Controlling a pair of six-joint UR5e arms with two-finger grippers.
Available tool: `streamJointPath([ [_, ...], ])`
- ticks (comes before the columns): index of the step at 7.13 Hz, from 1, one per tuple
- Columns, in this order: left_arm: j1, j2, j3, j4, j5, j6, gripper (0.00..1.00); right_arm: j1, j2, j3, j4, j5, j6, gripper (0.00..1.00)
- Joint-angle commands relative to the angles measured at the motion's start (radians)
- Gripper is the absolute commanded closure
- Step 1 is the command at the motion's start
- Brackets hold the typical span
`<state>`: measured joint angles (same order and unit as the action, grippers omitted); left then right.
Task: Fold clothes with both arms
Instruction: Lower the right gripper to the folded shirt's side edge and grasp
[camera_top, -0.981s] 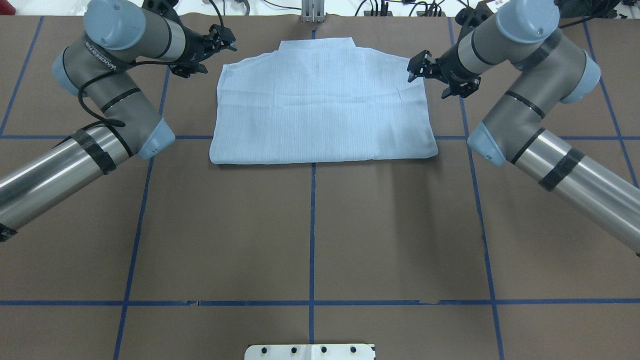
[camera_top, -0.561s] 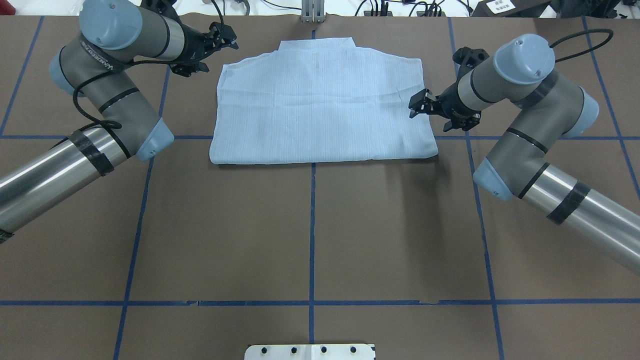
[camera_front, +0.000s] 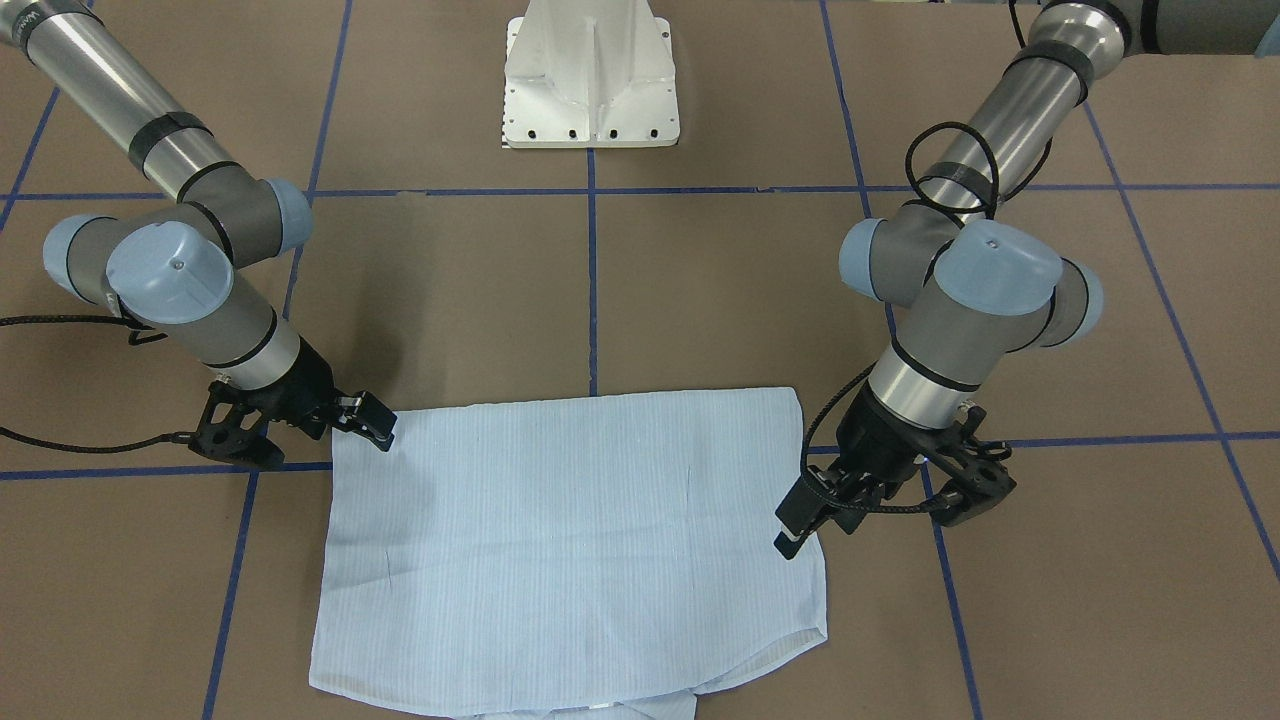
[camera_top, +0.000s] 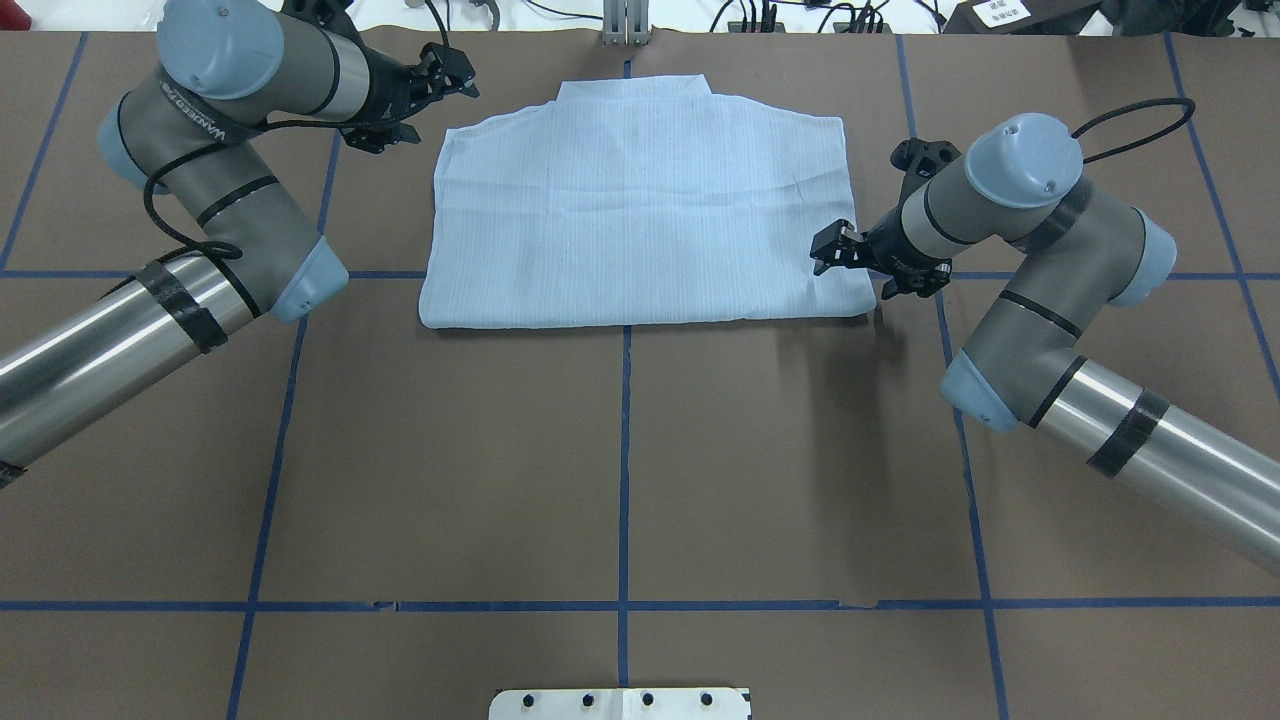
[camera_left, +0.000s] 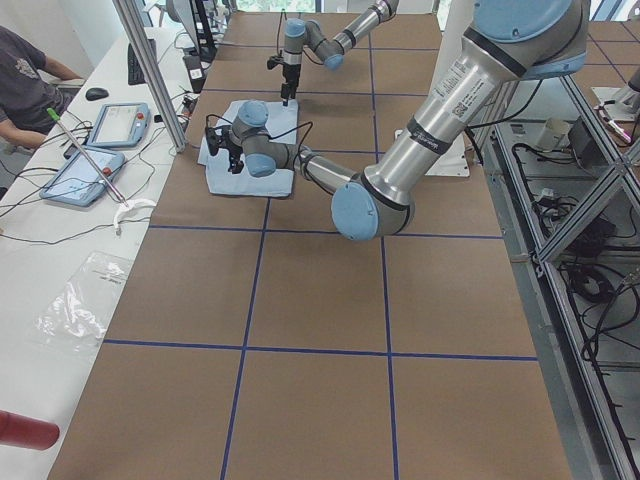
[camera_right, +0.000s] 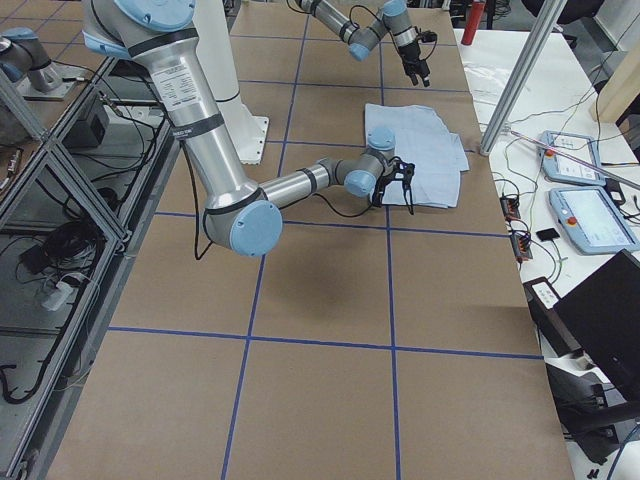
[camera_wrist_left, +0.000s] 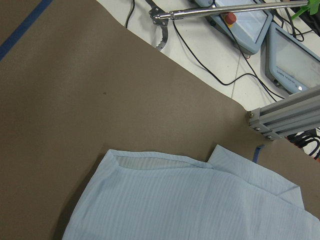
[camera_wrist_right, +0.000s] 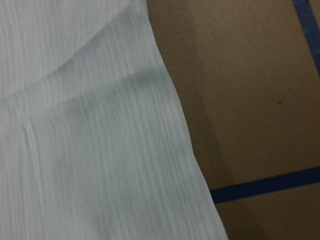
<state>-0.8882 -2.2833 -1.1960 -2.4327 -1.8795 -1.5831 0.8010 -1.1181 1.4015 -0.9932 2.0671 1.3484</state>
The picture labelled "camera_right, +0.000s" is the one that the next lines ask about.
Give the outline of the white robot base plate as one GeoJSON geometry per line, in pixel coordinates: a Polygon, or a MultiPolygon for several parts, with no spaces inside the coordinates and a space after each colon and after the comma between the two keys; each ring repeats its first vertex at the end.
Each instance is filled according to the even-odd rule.
{"type": "Polygon", "coordinates": [[[196,1],[193,22],[199,35],[196,54],[240,161],[257,165],[269,119],[254,116],[242,100],[223,2],[196,1]]]}

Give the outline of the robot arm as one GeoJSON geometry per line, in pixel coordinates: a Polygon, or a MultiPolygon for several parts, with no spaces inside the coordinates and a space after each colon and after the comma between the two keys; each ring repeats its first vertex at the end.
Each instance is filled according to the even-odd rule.
{"type": "Polygon", "coordinates": [[[341,41],[348,45],[353,58],[365,60],[372,50],[389,35],[398,54],[404,72],[414,86],[421,82],[430,86],[430,69],[427,58],[422,57],[421,43],[437,43],[437,34],[423,31],[410,18],[405,1],[386,1],[377,12],[362,5],[373,17],[369,25],[362,26],[345,15],[329,1],[296,1],[294,11],[316,18],[341,41]]]}
{"type": "Polygon", "coordinates": [[[414,167],[395,153],[386,127],[367,135],[355,160],[325,158],[262,184],[243,169],[237,148],[251,117],[232,113],[216,93],[234,95],[237,77],[228,23],[218,1],[86,1],[86,46],[143,66],[167,110],[174,137],[183,144],[208,194],[202,225],[208,238],[244,256],[262,256],[277,244],[281,210],[317,191],[343,186],[375,205],[386,186],[409,183],[414,167]],[[224,116],[231,113],[232,124],[224,116]]]}

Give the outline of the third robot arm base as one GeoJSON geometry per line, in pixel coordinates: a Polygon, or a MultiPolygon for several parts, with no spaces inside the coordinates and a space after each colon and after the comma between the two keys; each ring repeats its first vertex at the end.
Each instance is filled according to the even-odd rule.
{"type": "Polygon", "coordinates": [[[37,34],[27,27],[1,33],[1,70],[27,100],[62,101],[74,82],[74,76],[64,80],[64,69],[53,63],[37,34]]]}

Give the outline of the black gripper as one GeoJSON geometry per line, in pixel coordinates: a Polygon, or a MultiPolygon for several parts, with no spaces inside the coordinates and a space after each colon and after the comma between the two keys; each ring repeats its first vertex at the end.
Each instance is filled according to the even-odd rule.
{"type": "Polygon", "coordinates": [[[421,31],[418,28],[410,28],[398,35],[398,54],[402,61],[405,74],[413,85],[418,81],[425,88],[430,87],[430,69],[427,59],[421,57],[419,43],[436,44],[436,33],[430,30],[421,31]]]}
{"type": "Polygon", "coordinates": [[[391,170],[384,173],[376,182],[371,194],[370,203],[381,208],[383,205],[404,205],[414,207],[412,181],[415,165],[403,161],[400,157],[390,160],[391,170]]]}

